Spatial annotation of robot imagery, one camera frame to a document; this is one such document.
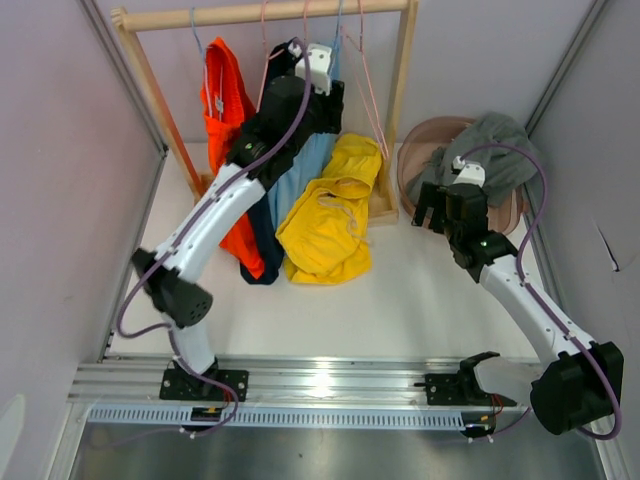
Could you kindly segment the grey shorts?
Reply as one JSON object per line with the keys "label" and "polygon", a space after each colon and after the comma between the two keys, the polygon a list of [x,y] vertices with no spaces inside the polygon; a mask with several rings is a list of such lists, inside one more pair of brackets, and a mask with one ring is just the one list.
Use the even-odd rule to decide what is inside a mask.
{"label": "grey shorts", "polygon": [[427,168],[409,184],[409,195],[417,200],[423,182],[450,185],[455,175],[451,165],[461,156],[481,164],[486,172],[484,191],[490,206],[499,206],[510,191],[531,180],[537,169],[523,152],[538,156],[525,129],[512,117],[490,112],[476,120],[446,148],[435,154]]}

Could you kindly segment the pink hanger of navy shorts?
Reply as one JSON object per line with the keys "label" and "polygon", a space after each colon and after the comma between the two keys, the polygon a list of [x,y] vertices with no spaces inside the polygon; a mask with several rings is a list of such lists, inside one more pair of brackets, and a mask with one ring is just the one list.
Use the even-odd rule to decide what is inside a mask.
{"label": "pink hanger of navy shorts", "polygon": [[262,106],[263,95],[264,95],[266,84],[267,84],[269,63],[272,59],[275,59],[284,53],[283,48],[279,48],[275,53],[272,53],[271,50],[268,48],[267,28],[266,28],[266,10],[267,10],[268,4],[269,4],[268,0],[263,0],[261,3],[260,26],[261,26],[261,34],[262,34],[262,46],[264,50],[264,68],[262,73],[258,100],[256,102],[256,112],[259,112]]}

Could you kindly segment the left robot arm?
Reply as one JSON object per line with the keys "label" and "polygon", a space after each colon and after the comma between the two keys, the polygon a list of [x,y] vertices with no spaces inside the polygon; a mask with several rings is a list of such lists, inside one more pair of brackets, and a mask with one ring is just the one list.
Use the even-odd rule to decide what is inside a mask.
{"label": "left robot arm", "polygon": [[213,297],[197,282],[219,243],[292,168],[308,139],[340,132],[343,98],[340,80],[322,90],[294,75],[274,78],[190,214],[155,250],[138,248],[131,257],[169,334],[182,388],[194,399],[207,399],[222,385],[204,325]]}

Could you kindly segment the blue hanger of grey shorts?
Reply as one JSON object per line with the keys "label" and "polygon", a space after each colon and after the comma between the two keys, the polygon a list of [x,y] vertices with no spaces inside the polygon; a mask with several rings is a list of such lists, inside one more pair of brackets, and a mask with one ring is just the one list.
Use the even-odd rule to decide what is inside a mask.
{"label": "blue hanger of grey shorts", "polygon": [[330,64],[329,73],[333,80],[338,79],[340,75],[340,47],[341,47],[341,28],[342,28],[342,14],[344,9],[344,0],[338,1],[338,11],[336,14],[336,24],[334,38],[332,42],[332,60]]}

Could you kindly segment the light blue shorts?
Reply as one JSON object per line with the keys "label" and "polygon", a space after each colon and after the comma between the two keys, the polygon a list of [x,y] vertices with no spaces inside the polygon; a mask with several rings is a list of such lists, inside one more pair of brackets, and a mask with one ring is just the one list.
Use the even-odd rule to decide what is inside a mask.
{"label": "light blue shorts", "polygon": [[[269,61],[268,81],[295,67],[298,58],[290,52],[290,44],[291,42],[285,42],[273,48],[271,54],[276,57]],[[328,165],[336,138],[336,134],[312,135],[294,158],[292,167],[268,192],[271,221],[275,230],[286,219],[308,183],[318,178]]]}

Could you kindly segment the navy blue shorts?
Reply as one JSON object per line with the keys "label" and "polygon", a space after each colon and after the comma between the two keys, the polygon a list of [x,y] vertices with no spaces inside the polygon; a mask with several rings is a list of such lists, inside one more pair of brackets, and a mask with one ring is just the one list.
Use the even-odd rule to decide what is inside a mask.
{"label": "navy blue shorts", "polygon": [[[291,41],[287,41],[273,48],[269,56],[263,93],[273,79],[286,74],[295,66],[298,56],[289,52],[290,44]],[[241,265],[241,276],[250,285],[271,285],[279,276],[284,250],[275,238],[267,196],[249,209],[248,219],[253,229],[260,259],[264,263],[264,271],[260,276],[255,277],[247,267]]]}

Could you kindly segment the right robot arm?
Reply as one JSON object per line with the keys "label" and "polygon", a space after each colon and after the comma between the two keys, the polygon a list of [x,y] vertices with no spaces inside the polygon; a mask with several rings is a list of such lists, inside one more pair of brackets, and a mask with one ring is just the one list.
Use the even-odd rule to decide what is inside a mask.
{"label": "right robot arm", "polygon": [[513,243],[489,228],[487,213],[480,186],[425,182],[412,222],[446,237],[455,263],[510,315],[540,366],[529,368],[496,352],[477,354],[461,363],[458,395],[472,404],[490,394],[504,396],[531,408],[554,435],[574,429],[587,433],[588,424],[612,416],[610,432],[589,435],[615,438],[622,426],[621,350],[612,342],[596,342],[538,289]]}

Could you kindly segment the yellow shorts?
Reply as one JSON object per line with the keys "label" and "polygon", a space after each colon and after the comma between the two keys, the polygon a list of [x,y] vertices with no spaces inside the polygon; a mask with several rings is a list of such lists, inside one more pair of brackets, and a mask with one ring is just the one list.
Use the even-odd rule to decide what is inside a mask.
{"label": "yellow shorts", "polygon": [[284,273],[293,284],[338,285],[367,273],[369,200],[383,164],[378,144],[348,133],[278,226]]}

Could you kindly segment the pink hanger of yellow shorts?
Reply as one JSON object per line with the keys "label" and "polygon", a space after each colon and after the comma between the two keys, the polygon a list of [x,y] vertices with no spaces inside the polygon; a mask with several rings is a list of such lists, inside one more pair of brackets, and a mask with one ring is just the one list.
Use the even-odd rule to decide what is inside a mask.
{"label": "pink hanger of yellow shorts", "polygon": [[356,86],[373,133],[373,138],[379,147],[382,158],[387,160],[389,157],[389,148],[384,137],[364,48],[364,5],[361,0],[357,0],[357,8],[359,18],[358,37],[354,38],[354,36],[342,26],[340,38],[344,52],[354,71]]}

